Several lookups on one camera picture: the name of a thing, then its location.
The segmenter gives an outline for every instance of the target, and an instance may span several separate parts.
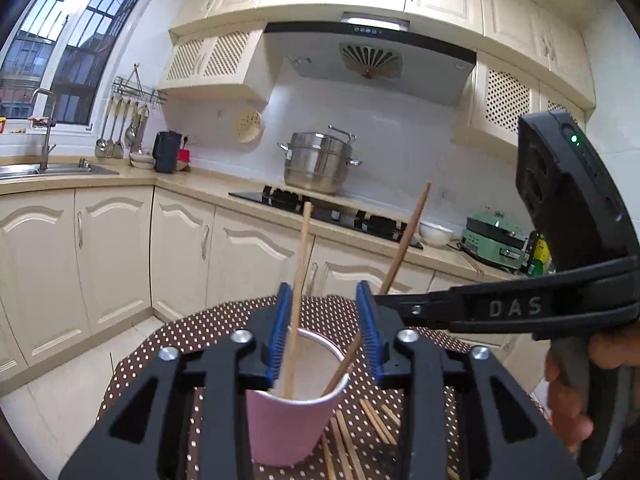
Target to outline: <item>human hand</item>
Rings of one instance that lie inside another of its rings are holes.
[[[589,357],[603,369],[621,365],[640,366],[640,322],[593,335],[589,341]],[[549,381],[551,422],[567,449],[574,452],[581,441],[593,432],[593,421],[582,413],[584,400],[580,393],[562,384],[559,377],[560,368],[549,353],[546,356],[545,379]]]

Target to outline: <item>metal screw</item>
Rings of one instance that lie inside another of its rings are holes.
[[[172,346],[166,346],[160,349],[158,355],[160,356],[162,361],[173,361],[174,359],[178,358],[178,355],[180,355],[180,351]]]
[[[396,337],[403,343],[413,343],[414,341],[418,341],[420,335],[415,330],[405,328],[404,330],[398,332]]]
[[[473,359],[484,361],[489,358],[489,355],[491,355],[491,351],[486,346],[474,346],[471,349],[471,357]]]
[[[248,330],[236,330],[231,335],[231,341],[234,343],[247,343],[251,341],[254,335]]]

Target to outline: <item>gas stove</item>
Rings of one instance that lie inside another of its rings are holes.
[[[402,233],[406,229],[405,222],[372,215],[364,210],[357,210],[355,213],[351,211],[345,212],[338,209],[338,206],[331,207],[331,204],[327,202],[314,200],[303,194],[284,191],[277,187],[264,186],[262,192],[230,192],[229,195],[300,215],[302,215],[304,203],[312,202],[314,211],[311,214],[311,218],[314,220],[320,220],[393,242],[400,242]],[[416,249],[422,249],[421,243],[415,236],[412,238],[410,245]]]

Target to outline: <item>range hood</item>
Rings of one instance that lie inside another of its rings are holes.
[[[303,77],[329,79],[455,105],[476,53],[428,36],[343,22],[269,22],[266,44]]]

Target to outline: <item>table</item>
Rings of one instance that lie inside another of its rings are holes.
[[[204,310],[178,321],[168,323],[147,338],[133,353],[124,358],[116,367],[111,383],[104,394],[104,400],[98,410],[98,417],[108,410],[127,388],[136,375],[151,360],[162,346],[174,346],[182,352],[198,351],[213,345],[219,338],[243,328],[257,308],[274,304],[275,296],[256,300],[233,301],[220,304],[210,310]],[[355,304],[341,296],[305,296],[302,301],[301,327],[319,333],[332,341],[340,350],[346,352],[358,331]],[[466,352],[470,346],[450,337],[444,332],[419,328],[419,332],[431,337],[437,344],[446,348]],[[194,405],[191,412],[189,453],[187,455],[188,480],[198,478],[198,440],[202,418],[200,409],[204,388],[194,391]],[[367,365],[360,353],[354,361],[351,380],[345,389],[345,395],[338,406],[344,415],[353,443],[367,480],[391,480],[391,468],[388,453],[383,449],[375,430],[362,411],[359,400],[369,399],[380,418],[398,440],[398,428],[381,409],[386,404],[399,418],[402,415],[402,392],[398,390],[379,390],[367,374]],[[456,425],[453,391],[446,390],[447,405],[447,443],[449,446],[449,466],[458,469],[458,428]],[[325,434],[329,441],[334,469],[338,480],[343,478],[342,466],[338,460],[334,435],[329,428]],[[325,480],[327,476],[324,453],[318,444],[313,455],[296,466],[276,468],[255,465],[256,480]]]

